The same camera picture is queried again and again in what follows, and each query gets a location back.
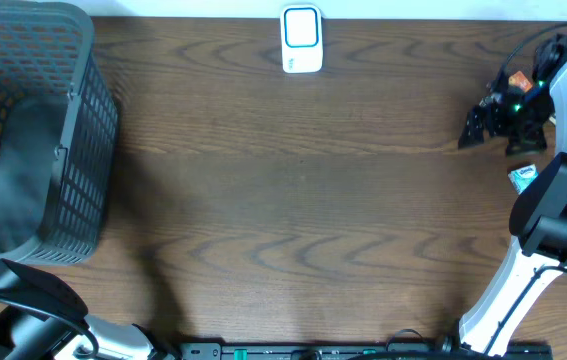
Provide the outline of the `teal green tissue pack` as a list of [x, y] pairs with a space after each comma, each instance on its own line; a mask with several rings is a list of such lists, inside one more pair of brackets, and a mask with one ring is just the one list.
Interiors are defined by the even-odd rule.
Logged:
[[508, 173], [508, 179], [512, 183], [518, 195], [538, 177], [538, 170], [534, 164], [514, 169]]

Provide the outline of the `orange tissue pack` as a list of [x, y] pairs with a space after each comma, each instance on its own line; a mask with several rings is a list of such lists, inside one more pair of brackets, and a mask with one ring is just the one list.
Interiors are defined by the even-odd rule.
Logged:
[[520, 89], [523, 93], [533, 88], [533, 83], [529, 81], [522, 71], [517, 71], [510, 75], [508, 77], [508, 85]]

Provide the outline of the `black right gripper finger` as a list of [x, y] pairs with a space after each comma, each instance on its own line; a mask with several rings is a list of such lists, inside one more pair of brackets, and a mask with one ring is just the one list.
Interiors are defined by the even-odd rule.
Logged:
[[471, 148], [484, 143], [485, 119], [486, 111], [479, 105], [468, 111], [465, 126], [458, 139], [459, 149]]
[[514, 132], [508, 136], [506, 155], [536, 154], [547, 149], [547, 141], [542, 128]]

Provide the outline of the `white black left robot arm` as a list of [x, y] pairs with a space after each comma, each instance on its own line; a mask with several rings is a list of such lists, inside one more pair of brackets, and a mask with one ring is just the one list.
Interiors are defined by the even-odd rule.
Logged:
[[60, 278], [0, 258], [0, 359], [179, 359], [137, 325], [88, 313]]

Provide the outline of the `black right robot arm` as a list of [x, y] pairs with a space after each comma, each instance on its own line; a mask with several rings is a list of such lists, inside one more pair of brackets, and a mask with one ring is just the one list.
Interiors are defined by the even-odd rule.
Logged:
[[509, 355], [516, 328], [542, 292], [567, 274], [567, 35], [535, 50], [532, 82], [515, 85], [499, 71], [490, 91], [467, 114], [461, 149], [486, 135], [508, 140], [509, 156], [546, 149], [544, 125], [555, 122], [554, 159], [518, 196], [509, 218], [506, 257], [478, 302], [440, 346], [445, 356], [497, 359]]

